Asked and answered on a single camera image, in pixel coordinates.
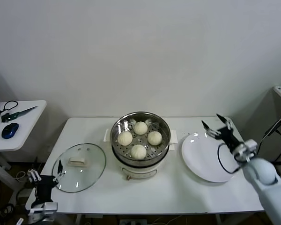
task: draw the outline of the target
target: power strip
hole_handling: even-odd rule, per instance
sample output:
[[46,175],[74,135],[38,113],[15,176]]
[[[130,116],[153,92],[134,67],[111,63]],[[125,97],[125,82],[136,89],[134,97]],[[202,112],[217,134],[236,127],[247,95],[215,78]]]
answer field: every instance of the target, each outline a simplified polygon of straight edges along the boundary
[[119,225],[148,225],[146,219],[122,219]]

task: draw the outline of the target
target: white robotic arm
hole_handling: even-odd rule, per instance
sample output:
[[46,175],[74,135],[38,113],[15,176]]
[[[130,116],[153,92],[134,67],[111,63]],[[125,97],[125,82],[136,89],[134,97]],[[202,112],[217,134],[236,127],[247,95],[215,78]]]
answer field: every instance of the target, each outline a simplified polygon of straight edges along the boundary
[[224,117],[217,116],[226,126],[219,130],[211,130],[202,121],[207,134],[226,143],[234,159],[240,164],[245,178],[257,192],[260,203],[271,221],[275,225],[281,225],[281,177],[270,162],[256,157],[255,141],[238,141],[233,136],[231,123]]
[[243,167],[243,172],[271,221],[281,225],[281,177],[275,167],[264,159],[253,158]]

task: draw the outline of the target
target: computer mouse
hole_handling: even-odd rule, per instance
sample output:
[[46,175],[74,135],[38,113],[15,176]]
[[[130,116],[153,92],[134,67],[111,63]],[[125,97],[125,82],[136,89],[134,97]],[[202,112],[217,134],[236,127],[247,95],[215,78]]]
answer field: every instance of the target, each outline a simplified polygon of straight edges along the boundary
[[15,135],[16,131],[19,128],[19,124],[18,123],[11,123],[8,124],[7,126],[5,126],[2,130],[2,137],[4,139],[8,139],[11,138]]

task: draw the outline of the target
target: white table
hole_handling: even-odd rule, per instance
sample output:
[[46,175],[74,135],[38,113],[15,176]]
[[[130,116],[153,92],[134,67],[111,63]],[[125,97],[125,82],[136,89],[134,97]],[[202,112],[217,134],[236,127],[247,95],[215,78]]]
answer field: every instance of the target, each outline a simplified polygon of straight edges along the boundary
[[[25,109],[29,109],[31,107],[37,106],[34,110],[30,111],[24,116],[21,116],[15,120],[12,120],[8,123],[2,123],[1,122],[1,116],[0,116],[0,152],[3,151],[16,151],[19,150],[25,143],[26,139],[28,138],[30,132],[32,131],[34,125],[36,124],[38,118],[44,111],[47,102],[44,100],[39,101],[20,101],[18,102],[19,105],[10,110],[7,111],[10,114],[23,111]],[[0,103],[0,110],[3,109],[5,102]],[[10,124],[10,123],[18,123],[19,128],[16,132],[16,134],[10,138],[10,139],[4,139],[1,137],[1,132],[3,128]],[[5,183],[7,186],[12,188],[13,190],[18,190],[20,187],[20,184],[12,177],[10,176],[5,169],[9,169],[10,165],[5,161],[4,157],[0,155],[0,180]]]
[[[74,214],[193,214],[252,212],[263,210],[253,187],[245,180],[242,171],[226,183],[210,183],[197,177],[183,163],[181,143],[194,132],[203,132],[201,120],[212,128],[223,124],[217,118],[164,118],[172,130],[176,130],[179,143],[170,151],[163,168],[152,178],[129,180],[120,171],[111,150],[111,144],[103,142],[107,128],[117,118],[70,118],[42,174],[51,175],[58,156],[79,143],[95,143],[106,154],[106,168],[98,182],[79,193],[52,190],[52,200],[58,202],[59,213]],[[26,208],[33,203],[32,191]]]

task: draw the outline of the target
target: glass pot lid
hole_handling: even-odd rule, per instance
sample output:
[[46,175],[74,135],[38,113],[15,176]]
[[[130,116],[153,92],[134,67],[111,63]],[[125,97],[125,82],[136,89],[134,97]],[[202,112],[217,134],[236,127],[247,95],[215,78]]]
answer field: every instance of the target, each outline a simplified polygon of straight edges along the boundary
[[95,144],[75,145],[62,153],[54,163],[52,175],[59,180],[61,191],[83,191],[101,177],[106,166],[104,151]]

